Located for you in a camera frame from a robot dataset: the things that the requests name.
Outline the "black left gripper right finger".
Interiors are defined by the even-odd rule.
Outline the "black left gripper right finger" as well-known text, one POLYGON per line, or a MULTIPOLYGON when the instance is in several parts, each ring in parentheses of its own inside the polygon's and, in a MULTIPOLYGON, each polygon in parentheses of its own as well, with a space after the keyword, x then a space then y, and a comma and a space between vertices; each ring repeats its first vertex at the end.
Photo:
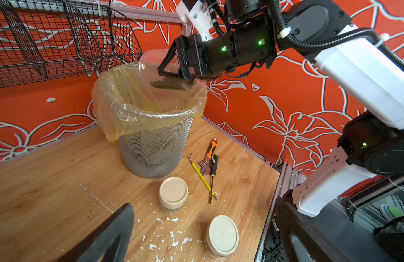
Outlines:
POLYGON ((277 198, 275 211, 280 240, 289 262, 351 261, 289 202, 277 198))

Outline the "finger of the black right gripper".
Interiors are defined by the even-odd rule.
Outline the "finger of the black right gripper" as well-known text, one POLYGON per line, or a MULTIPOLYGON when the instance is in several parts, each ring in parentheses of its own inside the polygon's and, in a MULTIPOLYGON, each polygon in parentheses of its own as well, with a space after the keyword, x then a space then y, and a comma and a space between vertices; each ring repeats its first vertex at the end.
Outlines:
POLYGON ((159 76, 169 77, 169 78, 178 78, 181 80, 189 80, 189 63, 186 54, 186 50, 181 46, 178 47, 177 44, 172 44, 170 49, 168 50, 165 58, 158 66, 158 74, 159 76), (179 69, 177 73, 168 72, 166 68, 170 65, 171 61, 174 58, 178 59, 179 69))

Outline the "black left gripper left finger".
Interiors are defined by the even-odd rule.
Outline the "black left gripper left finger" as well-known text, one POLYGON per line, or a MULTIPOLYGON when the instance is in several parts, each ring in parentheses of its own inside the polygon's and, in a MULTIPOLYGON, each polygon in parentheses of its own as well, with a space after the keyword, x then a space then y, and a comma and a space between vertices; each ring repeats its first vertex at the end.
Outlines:
POLYGON ((134 225, 132 205, 125 203, 90 235, 58 259, 60 262, 123 262, 134 225))

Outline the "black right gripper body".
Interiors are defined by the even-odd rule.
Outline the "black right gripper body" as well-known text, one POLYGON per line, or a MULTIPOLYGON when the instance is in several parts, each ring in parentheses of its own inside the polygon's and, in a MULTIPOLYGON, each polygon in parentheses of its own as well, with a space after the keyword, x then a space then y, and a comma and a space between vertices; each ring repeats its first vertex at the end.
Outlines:
POLYGON ((203 42, 193 34, 175 40, 179 60, 177 77, 183 80, 217 78, 237 67, 250 65, 250 71, 269 69, 276 56, 273 23, 267 16, 257 16, 235 30, 203 42))

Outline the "glass jar patterned lid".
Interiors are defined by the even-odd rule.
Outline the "glass jar patterned lid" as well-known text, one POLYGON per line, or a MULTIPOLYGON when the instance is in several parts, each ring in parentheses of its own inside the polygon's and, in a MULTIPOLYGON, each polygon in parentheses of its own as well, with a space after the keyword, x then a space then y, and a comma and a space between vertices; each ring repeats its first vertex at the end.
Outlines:
POLYGON ((154 88, 165 90, 188 91, 194 87, 195 81, 185 81, 182 78, 163 76, 158 68, 165 59, 168 49, 152 49, 143 53, 139 60, 139 73, 144 81, 154 88))

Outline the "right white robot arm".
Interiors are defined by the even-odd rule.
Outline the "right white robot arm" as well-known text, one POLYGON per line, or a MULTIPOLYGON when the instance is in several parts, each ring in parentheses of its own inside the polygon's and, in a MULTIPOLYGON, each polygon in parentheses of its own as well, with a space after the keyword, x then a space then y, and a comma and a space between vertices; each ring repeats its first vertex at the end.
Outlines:
POLYGON ((270 68, 278 51, 293 49, 366 108, 293 189, 299 213, 315 217, 366 179, 404 175, 404 61, 386 36, 356 27, 333 1, 302 1, 287 12, 278 1, 181 1, 176 12, 197 32, 174 40, 153 87, 185 89, 240 66, 270 68))

